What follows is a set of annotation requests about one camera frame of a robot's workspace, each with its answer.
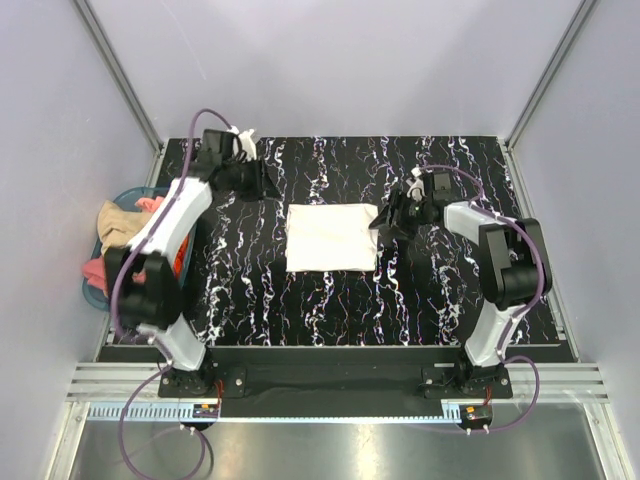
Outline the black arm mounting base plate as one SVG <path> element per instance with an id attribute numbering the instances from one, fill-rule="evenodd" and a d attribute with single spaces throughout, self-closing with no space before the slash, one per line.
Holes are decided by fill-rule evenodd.
<path id="1" fill-rule="evenodd" d="M 172 371 L 147 390 L 166 399 L 208 398 L 219 380 L 222 403 L 415 412 L 461 398 L 444 385 L 459 353 L 454 346 L 217 346 L 208 349 L 203 373 Z"/>

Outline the cream and green t-shirt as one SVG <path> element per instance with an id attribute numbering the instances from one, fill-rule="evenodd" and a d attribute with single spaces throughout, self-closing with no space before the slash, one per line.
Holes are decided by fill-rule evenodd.
<path id="1" fill-rule="evenodd" d="M 376 269 L 378 231 L 372 204 L 291 204 L 286 217 L 286 270 L 299 272 Z"/>

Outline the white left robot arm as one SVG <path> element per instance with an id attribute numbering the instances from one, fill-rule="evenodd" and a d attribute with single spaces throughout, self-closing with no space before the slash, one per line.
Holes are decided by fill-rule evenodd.
<path id="1" fill-rule="evenodd" d="M 217 193 L 246 202 L 280 199 L 257 155 L 253 130 L 205 130 L 198 145 L 188 145 L 181 176 L 143 229 L 103 255 L 116 332 L 145 338 L 170 366 L 182 370 L 181 384 L 196 396 L 214 388 L 216 372 L 204 364 L 206 348 L 184 318 L 175 261 Z"/>

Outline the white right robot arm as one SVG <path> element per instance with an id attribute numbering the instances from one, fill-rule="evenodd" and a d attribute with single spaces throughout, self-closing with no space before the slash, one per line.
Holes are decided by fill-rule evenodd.
<path id="1" fill-rule="evenodd" d="M 476 326 L 461 348 L 446 387 L 476 396 L 501 380 L 510 339 L 522 318 L 552 287 L 541 225 L 482 208 L 482 184 L 455 167 L 416 167 L 409 189 L 390 193 L 369 224 L 397 240 L 412 240 L 418 229 L 437 225 L 477 247 L 484 297 Z"/>

